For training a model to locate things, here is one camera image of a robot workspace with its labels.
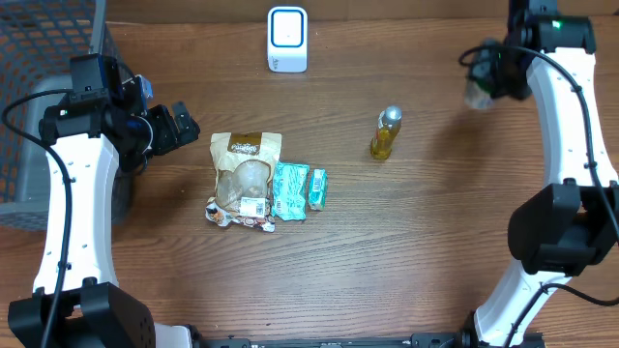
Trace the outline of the brown snack bag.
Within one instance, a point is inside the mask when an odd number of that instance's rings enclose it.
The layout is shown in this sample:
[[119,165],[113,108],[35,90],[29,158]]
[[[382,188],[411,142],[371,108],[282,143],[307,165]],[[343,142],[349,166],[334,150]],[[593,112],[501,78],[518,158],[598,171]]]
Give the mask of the brown snack bag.
[[219,227],[238,224],[272,233],[272,182],[282,135],[273,132],[219,132],[211,136],[215,195],[205,217]]

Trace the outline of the teal tissue packet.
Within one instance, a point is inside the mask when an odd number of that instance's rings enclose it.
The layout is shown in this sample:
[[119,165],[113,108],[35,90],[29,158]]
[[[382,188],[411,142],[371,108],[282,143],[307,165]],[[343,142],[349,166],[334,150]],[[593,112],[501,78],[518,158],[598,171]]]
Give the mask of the teal tissue packet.
[[273,187],[272,216],[284,221],[306,219],[306,184],[310,167],[307,164],[279,161]]

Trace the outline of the green lid white jar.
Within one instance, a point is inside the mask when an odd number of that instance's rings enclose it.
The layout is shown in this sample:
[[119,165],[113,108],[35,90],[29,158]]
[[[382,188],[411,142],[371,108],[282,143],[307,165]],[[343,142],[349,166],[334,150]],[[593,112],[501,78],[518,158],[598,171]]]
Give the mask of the green lid white jar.
[[464,101],[470,108],[477,110],[491,109],[494,105],[490,93],[473,80],[468,80],[466,83]]

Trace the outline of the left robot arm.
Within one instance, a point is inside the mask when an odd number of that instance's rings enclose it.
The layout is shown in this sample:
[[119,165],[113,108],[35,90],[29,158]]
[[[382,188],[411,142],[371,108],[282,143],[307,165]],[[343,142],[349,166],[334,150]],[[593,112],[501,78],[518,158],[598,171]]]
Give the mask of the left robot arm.
[[44,256],[9,327],[26,347],[196,347],[194,327],[156,323],[119,287],[111,226],[117,175],[194,142],[199,126],[182,103],[149,106],[147,80],[113,57],[74,57],[70,74],[33,137],[49,166]]

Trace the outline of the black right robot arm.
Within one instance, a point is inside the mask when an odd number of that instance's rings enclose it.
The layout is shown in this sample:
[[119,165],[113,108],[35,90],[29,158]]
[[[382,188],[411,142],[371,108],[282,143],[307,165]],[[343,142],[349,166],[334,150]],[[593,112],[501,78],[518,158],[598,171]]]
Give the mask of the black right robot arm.
[[542,346],[527,329],[544,304],[617,245],[618,174],[599,120],[596,50],[588,17],[561,14],[553,1],[513,0],[504,40],[460,55],[470,107],[535,100],[545,169],[543,188],[510,217],[508,269],[462,329],[441,336],[444,346]]

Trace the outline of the green white tissue pack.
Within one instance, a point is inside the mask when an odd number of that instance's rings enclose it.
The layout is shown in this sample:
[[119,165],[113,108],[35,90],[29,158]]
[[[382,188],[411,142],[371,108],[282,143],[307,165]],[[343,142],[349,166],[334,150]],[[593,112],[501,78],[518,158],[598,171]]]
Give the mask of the green white tissue pack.
[[309,183],[308,203],[315,211],[323,211],[326,206],[328,176],[325,169],[316,168],[312,172]]

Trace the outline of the yellow liquid bottle grey cap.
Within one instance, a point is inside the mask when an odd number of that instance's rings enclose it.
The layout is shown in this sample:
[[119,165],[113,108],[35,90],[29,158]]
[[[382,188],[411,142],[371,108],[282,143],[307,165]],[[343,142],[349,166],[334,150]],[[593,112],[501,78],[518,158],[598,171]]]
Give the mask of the yellow liquid bottle grey cap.
[[377,128],[370,142],[370,153],[377,160],[386,160],[401,129],[402,111],[390,105],[378,116]]

